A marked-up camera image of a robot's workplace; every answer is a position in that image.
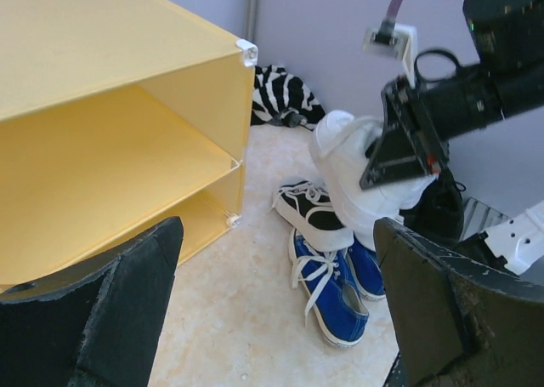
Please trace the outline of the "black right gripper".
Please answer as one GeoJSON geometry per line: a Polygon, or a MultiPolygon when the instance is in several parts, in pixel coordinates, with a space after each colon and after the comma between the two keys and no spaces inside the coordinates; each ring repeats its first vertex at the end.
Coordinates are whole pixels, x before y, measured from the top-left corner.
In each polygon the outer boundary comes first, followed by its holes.
{"type": "Polygon", "coordinates": [[[506,73],[458,66],[436,83],[404,77],[382,90],[384,120],[370,120],[360,188],[434,176],[450,161],[449,141],[543,106],[543,64],[506,73]]]}

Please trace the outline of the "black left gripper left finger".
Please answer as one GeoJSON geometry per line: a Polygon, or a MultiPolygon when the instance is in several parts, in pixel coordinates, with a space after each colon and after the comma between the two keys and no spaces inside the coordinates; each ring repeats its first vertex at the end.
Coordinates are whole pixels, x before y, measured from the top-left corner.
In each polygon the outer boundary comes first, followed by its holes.
{"type": "Polygon", "coordinates": [[[146,386],[184,227],[169,217],[1,294],[3,386],[146,386]]]}

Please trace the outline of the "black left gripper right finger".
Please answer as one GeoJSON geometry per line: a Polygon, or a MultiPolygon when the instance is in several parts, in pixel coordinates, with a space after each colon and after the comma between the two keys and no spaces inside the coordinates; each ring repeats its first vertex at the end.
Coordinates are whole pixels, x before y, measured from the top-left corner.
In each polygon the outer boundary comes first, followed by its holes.
{"type": "Polygon", "coordinates": [[[399,354],[387,386],[541,386],[543,288],[388,218],[373,229],[399,354]]]}

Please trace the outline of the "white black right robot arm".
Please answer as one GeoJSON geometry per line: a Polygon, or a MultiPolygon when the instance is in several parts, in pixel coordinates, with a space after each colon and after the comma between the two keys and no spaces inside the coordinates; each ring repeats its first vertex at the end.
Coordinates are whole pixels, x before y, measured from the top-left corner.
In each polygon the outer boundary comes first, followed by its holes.
{"type": "MultiPolygon", "coordinates": [[[[403,0],[391,0],[377,30],[365,35],[365,48],[400,60],[406,35],[395,30],[403,0]]],[[[417,54],[405,75],[382,89],[382,136],[371,145],[359,186],[407,181],[446,169],[448,141],[543,107],[543,0],[464,0],[462,12],[479,62],[461,65],[442,48],[417,54]],[[455,67],[448,77],[425,77],[418,60],[441,55],[455,67]]],[[[543,201],[519,216],[462,242],[469,258],[515,275],[543,257],[543,201]]]]}

